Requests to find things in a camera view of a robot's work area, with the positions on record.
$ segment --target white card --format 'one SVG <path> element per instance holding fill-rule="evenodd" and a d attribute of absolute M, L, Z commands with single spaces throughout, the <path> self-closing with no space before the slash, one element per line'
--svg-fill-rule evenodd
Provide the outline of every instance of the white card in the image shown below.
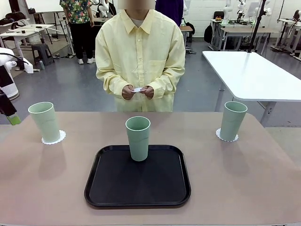
<path fill-rule="evenodd" d="M 132 92 L 133 93 L 139 93 L 141 91 L 145 91 L 145 89 L 142 90 L 142 88 L 135 88 Z"/>

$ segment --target cup rim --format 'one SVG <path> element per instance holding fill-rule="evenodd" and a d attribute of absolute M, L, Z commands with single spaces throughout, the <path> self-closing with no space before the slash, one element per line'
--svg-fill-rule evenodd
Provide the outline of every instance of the cup rim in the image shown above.
<path fill-rule="evenodd" d="M 135 129 L 129 128 L 129 127 L 127 126 L 127 122 L 128 122 L 130 119 L 133 119 L 133 118 L 145 118 L 145 119 L 147 119 L 147 121 L 149 122 L 148 127 L 144 128 L 144 129 L 140 129 L 140 130 L 135 130 Z M 146 129 L 148 129 L 150 126 L 151 126 L 150 120 L 149 120 L 148 118 L 146 118 L 146 117 L 143 117 L 143 116 L 134 116 L 134 117 L 129 118 L 129 119 L 126 121 L 126 128 L 127 128 L 128 130 L 134 131 L 134 132 L 139 132 L 139 131 L 146 130 Z"/>
<path fill-rule="evenodd" d="M 51 104 L 51 108 L 49 108 L 48 110 L 43 111 L 43 112 L 32 112 L 32 111 L 29 110 L 31 107 L 34 107 L 35 105 L 39 105 L 39 104 Z M 54 106 L 53 106 L 53 103 L 51 103 L 51 102 L 39 102 L 39 103 L 36 103 L 36 104 L 31 105 L 31 106 L 28 108 L 28 112 L 29 112 L 30 114 L 41 114 L 41 113 L 45 113 L 45 112 L 50 111 L 53 107 L 54 107 Z"/>
<path fill-rule="evenodd" d="M 233 111 L 233 110 L 227 108 L 227 106 L 226 106 L 227 103 L 239 103 L 239 104 L 245 106 L 245 107 L 246 107 L 246 110 L 245 110 L 245 111 L 242 111 L 242 112 Z M 229 111 L 235 112 L 235 113 L 245 113 L 245 112 L 248 111 L 248 107 L 247 107 L 245 104 L 243 104 L 243 103 L 241 103 L 241 102 L 238 102 L 238 101 L 228 101 L 228 102 L 226 102 L 226 103 L 225 103 L 225 108 L 227 108 Z"/>

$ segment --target shirt collar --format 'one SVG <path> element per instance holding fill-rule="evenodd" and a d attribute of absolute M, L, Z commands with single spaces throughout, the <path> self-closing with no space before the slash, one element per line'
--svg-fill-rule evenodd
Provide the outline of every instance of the shirt collar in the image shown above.
<path fill-rule="evenodd" d="M 124 26 L 126 27 L 127 33 L 130 34 L 130 32 L 135 27 L 135 24 L 133 23 L 131 18 L 127 15 L 125 10 L 121 11 L 121 18 L 124 22 Z M 151 32 L 151 25 L 152 25 L 153 18 L 154 18 L 154 10 L 150 9 L 148 14 L 146 15 L 143 24 L 141 25 L 141 28 L 148 34 L 150 34 Z"/>

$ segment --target cup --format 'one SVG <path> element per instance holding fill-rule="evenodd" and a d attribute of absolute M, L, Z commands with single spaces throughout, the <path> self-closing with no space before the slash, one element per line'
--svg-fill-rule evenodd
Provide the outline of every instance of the cup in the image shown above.
<path fill-rule="evenodd" d="M 51 102 L 41 102 L 28 108 L 28 112 L 41 131 L 45 143 L 52 143 L 60 138 L 60 131 Z"/>
<path fill-rule="evenodd" d="M 126 121 L 127 137 L 134 161 L 144 161 L 148 156 L 150 126 L 150 120 L 141 116 Z"/>
<path fill-rule="evenodd" d="M 248 107 L 240 102 L 230 101 L 225 103 L 220 133 L 221 139 L 226 141 L 235 140 L 247 110 Z"/>

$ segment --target floral shirt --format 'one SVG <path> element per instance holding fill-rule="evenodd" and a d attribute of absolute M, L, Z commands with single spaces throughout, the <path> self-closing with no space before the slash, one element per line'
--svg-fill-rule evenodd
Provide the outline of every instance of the floral shirt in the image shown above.
<path fill-rule="evenodd" d="M 90 0 L 60 0 L 60 5 L 68 9 L 70 23 L 82 24 L 90 21 L 87 11 L 92 5 Z"/>

